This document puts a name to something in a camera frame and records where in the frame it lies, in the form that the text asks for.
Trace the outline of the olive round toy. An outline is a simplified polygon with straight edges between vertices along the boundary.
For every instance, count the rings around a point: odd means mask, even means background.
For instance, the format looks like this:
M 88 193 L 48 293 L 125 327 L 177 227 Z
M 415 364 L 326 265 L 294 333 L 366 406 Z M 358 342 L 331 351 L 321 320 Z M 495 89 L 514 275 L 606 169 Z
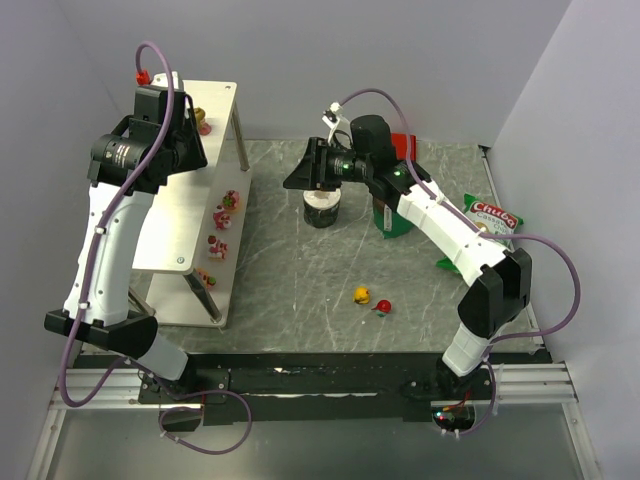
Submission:
M 207 136 L 211 133 L 211 126 L 206 120 L 206 112 L 200 108 L 194 108 L 194 116 L 196 120 L 197 130 L 201 136 Z

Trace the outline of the pink donut toy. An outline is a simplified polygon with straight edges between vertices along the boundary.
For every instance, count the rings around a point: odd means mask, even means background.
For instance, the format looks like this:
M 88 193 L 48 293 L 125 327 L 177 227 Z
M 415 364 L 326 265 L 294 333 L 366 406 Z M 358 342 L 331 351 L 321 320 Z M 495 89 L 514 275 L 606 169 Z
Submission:
M 241 205 L 241 195 L 237 190 L 228 190 L 222 197 L 221 206 L 229 214 L 235 213 Z

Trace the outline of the strawberry cake toy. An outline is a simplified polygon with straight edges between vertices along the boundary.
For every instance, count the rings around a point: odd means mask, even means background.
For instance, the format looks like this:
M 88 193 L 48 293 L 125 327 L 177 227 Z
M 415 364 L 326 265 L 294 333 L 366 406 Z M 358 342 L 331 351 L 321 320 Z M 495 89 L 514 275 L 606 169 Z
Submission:
M 207 238 L 207 257 L 212 261 L 223 261 L 228 253 L 228 244 L 219 239 L 216 235 L 209 235 Z

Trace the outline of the yellow pink lion toy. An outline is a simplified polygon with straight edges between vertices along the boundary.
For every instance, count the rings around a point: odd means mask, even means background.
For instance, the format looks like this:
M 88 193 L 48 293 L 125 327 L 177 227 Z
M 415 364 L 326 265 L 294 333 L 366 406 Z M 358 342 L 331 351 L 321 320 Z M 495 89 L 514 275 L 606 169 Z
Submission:
M 217 283 L 216 278 L 212 276 L 207 270 L 202 268 L 197 268 L 196 273 L 198 274 L 202 283 L 208 290 L 212 289 L 216 285 Z

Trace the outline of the yellow duck toy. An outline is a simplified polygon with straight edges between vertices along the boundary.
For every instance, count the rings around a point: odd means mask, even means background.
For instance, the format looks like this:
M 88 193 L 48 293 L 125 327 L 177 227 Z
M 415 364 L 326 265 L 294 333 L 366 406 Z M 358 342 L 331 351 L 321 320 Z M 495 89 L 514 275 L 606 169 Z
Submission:
M 354 290 L 352 299 L 358 305 L 366 305 L 371 299 L 370 290 L 367 287 L 359 286 Z

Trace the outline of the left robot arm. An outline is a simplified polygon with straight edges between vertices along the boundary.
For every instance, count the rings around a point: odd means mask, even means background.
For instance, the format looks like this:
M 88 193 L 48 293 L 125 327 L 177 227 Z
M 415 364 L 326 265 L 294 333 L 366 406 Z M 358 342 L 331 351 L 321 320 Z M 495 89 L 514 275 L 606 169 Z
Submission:
M 178 380 L 188 356 L 154 315 L 130 310 L 129 282 L 143 223 L 170 175 L 205 167 L 193 102 L 183 90 L 140 86 L 134 112 L 91 148 L 90 208 L 74 284 L 46 330 L 112 351 Z

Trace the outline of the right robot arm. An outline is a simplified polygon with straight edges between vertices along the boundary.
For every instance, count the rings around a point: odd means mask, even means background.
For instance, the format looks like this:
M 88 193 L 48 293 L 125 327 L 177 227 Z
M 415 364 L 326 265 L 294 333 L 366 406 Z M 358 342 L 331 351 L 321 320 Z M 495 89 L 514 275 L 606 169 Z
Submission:
M 361 183 L 369 193 L 422 231 L 452 261 L 469 289 L 457 311 L 460 326 L 442 361 L 456 376 L 471 374 L 491 340 L 530 300 L 532 260 L 522 249 L 510 251 L 486 239 L 414 162 L 398 160 L 389 125 L 379 115 L 350 123 L 352 146 L 334 146 L 312 137 L 286 189 L 335 191 L 345 182 Z

